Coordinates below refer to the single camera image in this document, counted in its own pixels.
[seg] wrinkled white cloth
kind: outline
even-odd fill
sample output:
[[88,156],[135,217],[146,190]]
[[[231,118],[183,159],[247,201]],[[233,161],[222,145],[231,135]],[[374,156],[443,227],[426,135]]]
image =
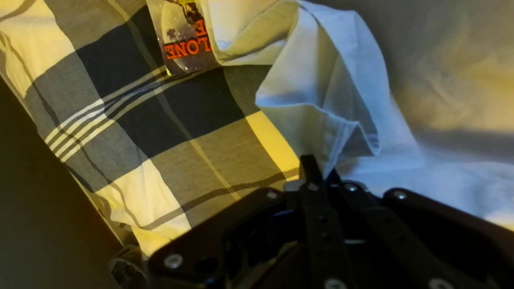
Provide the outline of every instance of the wrinkled white cloth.
[[[487,21],[476,0],[344,4],[373,25],[387,71],[353,10],[201,4],[222,65],[273,65],[255,102],[297,155],[315,155],[325,174],[336,167],[376,195],[403,187],[514,228],[514,37],[492,34],[514,10],[490,5],[496,20]],[[484,39],[501,45],[474,44]]]

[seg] black plastic object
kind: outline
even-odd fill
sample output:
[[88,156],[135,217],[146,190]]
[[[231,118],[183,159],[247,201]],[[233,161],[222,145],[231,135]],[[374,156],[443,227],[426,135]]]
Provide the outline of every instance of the black plastic object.
[[406,190],[376,198],[312,156],[157,251],[151,288],[512,289],[514,235]]

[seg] white fabric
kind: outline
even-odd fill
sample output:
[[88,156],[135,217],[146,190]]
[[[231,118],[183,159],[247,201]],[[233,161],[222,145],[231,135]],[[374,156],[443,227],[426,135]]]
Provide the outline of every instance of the white fabric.
[[512,5],[350,4],[374,25],[402,111],[357,13],[286,0],[204,0],[202,10],[223,65],[273,65],[257,105],[325,174],[337,167],[378,195],[405,187],[512,227],[514,37],[495,34],[511,31]]

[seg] checkered cloth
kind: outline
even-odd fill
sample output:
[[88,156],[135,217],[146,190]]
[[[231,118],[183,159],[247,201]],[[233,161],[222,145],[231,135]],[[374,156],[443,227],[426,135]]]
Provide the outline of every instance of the checkered cloth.
[[143,0],[0,12],[2,74],[50,150],[145,253],[296,179],[296,155],[254,105],[267,66],[170,79]]

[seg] clothing label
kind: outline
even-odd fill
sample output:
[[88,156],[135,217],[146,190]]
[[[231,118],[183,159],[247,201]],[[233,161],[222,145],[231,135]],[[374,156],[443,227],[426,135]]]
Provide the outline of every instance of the clothing label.
[[146,0],[164,63],[174,78],[219,66],[194,0]]

